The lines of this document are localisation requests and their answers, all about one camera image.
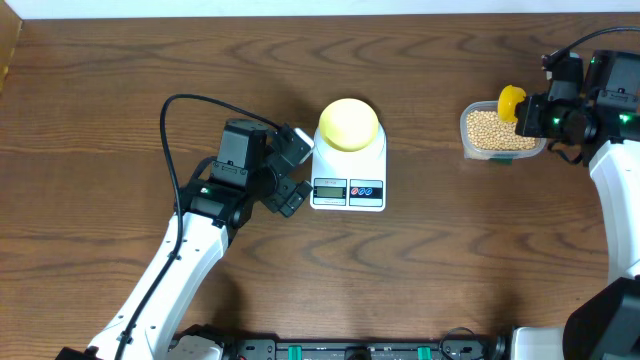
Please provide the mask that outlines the yellow measuring scoop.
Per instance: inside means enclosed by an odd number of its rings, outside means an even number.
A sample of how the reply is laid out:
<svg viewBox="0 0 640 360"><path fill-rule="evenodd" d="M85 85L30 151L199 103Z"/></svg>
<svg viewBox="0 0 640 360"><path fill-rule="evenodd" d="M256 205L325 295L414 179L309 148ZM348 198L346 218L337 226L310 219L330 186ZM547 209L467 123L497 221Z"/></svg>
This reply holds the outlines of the yellow measuring scoop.
<svg viewBox="0 0 640 360"><path fill-rule="evenodd" d="M504 87L497 103L498 118L505 123L516 123L516 107L525 99L526 92L522 88L513 85Z"/></svg>

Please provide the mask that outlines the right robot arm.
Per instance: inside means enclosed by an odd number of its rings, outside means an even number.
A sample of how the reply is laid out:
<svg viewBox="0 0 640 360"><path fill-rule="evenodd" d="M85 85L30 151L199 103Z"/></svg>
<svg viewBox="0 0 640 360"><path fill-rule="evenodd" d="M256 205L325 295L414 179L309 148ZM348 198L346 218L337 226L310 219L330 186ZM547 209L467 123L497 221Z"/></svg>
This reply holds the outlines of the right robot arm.
<svg viewBox="0 0 640 360"><path fill-rule="evenodd" d="M639 356L639 57L567 50L542 58L547 92L503 89L498 112L516 134L576 145L596 186L606 232L606 287L559 328L519 327L512 359L636 359Z"/></svg>

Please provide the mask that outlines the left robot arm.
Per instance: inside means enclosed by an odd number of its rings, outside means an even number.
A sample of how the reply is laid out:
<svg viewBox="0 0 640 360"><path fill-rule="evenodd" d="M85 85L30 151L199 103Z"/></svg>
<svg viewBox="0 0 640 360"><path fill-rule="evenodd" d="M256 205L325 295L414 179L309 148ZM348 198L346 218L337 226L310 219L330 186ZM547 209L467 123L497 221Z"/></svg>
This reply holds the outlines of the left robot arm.
<svg viewBox="0 0 640 360"><path fill-rule="evenodd" d="M203 335L176 330L206 275L224 256L257 202L289 217L311 191L290 173L312 153L299 128L276 131L244 119L225 125L217 155L178 189L162 244L134 290L83 351L61 359L222 359L229 351Z"/></svg>

